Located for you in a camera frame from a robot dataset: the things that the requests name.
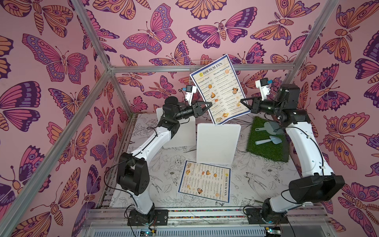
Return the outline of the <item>dim sum menu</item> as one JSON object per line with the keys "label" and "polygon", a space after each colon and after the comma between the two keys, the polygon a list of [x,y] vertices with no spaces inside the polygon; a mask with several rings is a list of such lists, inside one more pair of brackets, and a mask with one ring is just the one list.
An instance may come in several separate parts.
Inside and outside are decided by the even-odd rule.
{"label": "dim sum menu", "polygon": [[186,161],[178,192],[222,203],[231,200],[232,170],[227,167]]}
{"label": "dim sum menu", "polygon": [[203,101],[212,103],[208,111],[214,124],[250,113],[241,103],[246,96],[228,55],[191,73],[190,78]]}

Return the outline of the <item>white narrow rack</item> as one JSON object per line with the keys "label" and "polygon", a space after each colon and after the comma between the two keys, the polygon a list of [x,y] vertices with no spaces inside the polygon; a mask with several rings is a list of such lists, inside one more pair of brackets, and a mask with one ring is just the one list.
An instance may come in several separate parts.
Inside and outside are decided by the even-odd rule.
{"label": "white narrow rack", "polygon": [[197,126],[196,162],[228,166],[233,163],[240,136],[238,124],[216,125],[200,123]]}

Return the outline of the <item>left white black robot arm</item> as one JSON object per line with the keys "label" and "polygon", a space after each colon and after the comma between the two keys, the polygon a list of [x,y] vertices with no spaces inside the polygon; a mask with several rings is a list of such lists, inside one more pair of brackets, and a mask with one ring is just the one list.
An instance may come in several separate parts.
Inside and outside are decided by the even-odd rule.
{"label": "left white black robot arm", "polygon": [[165,100],[163,113],[158,125],[153,128],[153,135],[132,153],[122,153],[117,165],[116,182],[121,190],[129,193],[134,202],[137,214],[151,222],[155,205],[150,198],[149,163],[161,148],[178,132],[183,119],[198,118],[212,107],[211,102],[195,101],[192,104],[181,103],[177,97]]}

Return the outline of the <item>left white rack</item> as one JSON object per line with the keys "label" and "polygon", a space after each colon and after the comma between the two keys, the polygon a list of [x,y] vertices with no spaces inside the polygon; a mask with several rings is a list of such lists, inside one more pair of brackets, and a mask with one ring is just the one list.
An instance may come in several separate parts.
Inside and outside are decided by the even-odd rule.
{"label": "left white rack", "polygon": [[166,128],[165,124],[156,128],[158,138],[155,138],[152,144],[155,148],[177,148],[196,145],[196,127],[195,118],[179,120],[180,127],[172,138],[173,132]]}

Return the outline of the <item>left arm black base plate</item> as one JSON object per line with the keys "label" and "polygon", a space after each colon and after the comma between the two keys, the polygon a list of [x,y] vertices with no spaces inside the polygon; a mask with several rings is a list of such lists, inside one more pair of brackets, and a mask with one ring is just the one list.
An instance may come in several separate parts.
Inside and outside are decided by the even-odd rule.
{"label": "left arm black base plate", "polygon": [[168,223],[168,209],[151,210],[148,214],[141,214],[131,210],[128,214],[128,226],[166,226]]}

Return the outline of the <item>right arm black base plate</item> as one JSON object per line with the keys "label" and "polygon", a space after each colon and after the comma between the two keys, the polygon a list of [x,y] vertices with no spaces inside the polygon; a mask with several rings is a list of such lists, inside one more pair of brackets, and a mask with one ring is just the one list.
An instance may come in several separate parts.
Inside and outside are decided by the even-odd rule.
{"label": "right arm black base plate", "polygon": [[289,221],[284,213],[274,213],[265,209],[252,206],[245,207],[243,213],[246,215],[249,224],[288,224]]}

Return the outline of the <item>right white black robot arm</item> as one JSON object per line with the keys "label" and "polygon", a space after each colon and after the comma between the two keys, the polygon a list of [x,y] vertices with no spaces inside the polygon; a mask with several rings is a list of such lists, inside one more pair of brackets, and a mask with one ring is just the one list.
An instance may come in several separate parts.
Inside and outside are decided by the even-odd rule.
{"label": "right white black robot arm", "polygon": [[275,115],[280,129],[285,130],[297,152],[302,177],[289,183],[280,195],[268,198],[262,206],[262,215],[282,214],[306,202],[329,201],[344,185],[341,175],[336,175],[326,162],[316,142],[311,120],[304,109],[298,109],[300,88],[283,84],[274,100],[262,97],[241,99],[241,103],[254,114]]}

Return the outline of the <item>green artificial grass mat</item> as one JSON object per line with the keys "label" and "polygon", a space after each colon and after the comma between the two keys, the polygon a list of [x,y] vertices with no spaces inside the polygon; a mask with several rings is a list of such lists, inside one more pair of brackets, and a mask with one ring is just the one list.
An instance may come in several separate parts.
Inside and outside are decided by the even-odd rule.
{"label": "green artificial grass mat", "polygon": [[247,140],[246,151],[266,160],[287,163],[290,152],[286,135],[284,133],[269,134],[264,130],[266,123],[274,125],[276,129],[275,122],[254,117]]}

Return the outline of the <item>aluminium front rail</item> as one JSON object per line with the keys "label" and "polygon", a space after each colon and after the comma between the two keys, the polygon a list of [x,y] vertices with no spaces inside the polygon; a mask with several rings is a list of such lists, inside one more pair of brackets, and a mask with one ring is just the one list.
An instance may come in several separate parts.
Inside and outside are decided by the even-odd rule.
{"label": "aluminium front rail", "polygon": [[89,211],[80,237],[336,237],[320,205],[290,210],[264,222],[258,207],[158,208],[152,224],[132,223],[124,208]]}

